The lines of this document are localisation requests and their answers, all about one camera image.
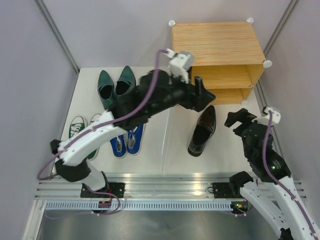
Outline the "black leather shoe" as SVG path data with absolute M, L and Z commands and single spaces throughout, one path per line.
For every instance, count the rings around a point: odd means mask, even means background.
M 191 67 L 189 68 L 189 70 L 187 71 L 189 83 L 192 83 L 192 69 L 193 69 L 193 67 L 191 66 Z
M 217 118 L 216 109 L 213 105 L 209 105 L 197 120 L 192 138 L 188 145 L 188 153 L 193 157 L 199 157 L 209 139 L 216 131 Z

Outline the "white cabinet door panel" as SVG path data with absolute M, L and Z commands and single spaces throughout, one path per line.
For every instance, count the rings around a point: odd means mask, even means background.
M 161 168 L 160 168 L 162 174 L 165 172 L 165 165 L 166 165 L 166 159 L 167 159 L 167 151 L 168 151 L 173 114 L 174 114 L 174 110 L 170 108 L 168 110 L 166 128 L 164 132 L 164 139 L 163 139 L 163 145 L 162 145 L 162 162 L 161 162 Z

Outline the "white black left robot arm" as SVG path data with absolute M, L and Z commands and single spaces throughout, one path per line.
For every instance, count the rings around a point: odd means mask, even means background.
M 57 175 L 68 182 L 88 186 L 99 198 L 107 196 L 110 190 L 107 177 L 88 162 L 88 155 L 176 105 L 202 111 L 216 97 L 204 87 L 201 77 L 194 80 L 194 83 L 185 83 L 163 70 L 149 71 L 140 78 L 139 85 L 116 99 L 97 121 L 68 140 L 50 143 L 57 159 L 54 163 Z

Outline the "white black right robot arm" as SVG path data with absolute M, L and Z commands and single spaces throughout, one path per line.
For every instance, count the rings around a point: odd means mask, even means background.
M 273 203 L 245 171 L 229 178 L 228 192 L 235 198 L 243 197 L 260 213 L 280 240 L 318 240 L 320 228 L 308 213 L 296 189 L 285 160 L 273 149 L 271 128 L 281 120 L 273 107 L 264 107 L 257 117 L 247 109 L 229 112 L 224 125 L 242 140 L 244 156 L 254 174 L 270 190 Z

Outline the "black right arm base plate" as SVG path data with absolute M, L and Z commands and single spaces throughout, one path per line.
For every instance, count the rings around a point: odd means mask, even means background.
M 213 182 L 212 192 L 216 199 L 232 199 L 235 197 L 228 182 Z

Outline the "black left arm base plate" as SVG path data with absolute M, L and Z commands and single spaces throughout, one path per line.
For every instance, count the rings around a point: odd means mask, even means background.
M 104 193 L 104 194 L 97 194 L 90 191 L 85 184 L 82 184 L 80 197 L 81 198 L 114 198 L 113 196 L 109 196 L 105 194 L 105 193 L 110 193 L 117 196 L 120 199 L 124 197 L 125 186 L 126 184 L 124 182 L 109 182 L 107 187 L 96 190 L 98 193 Z

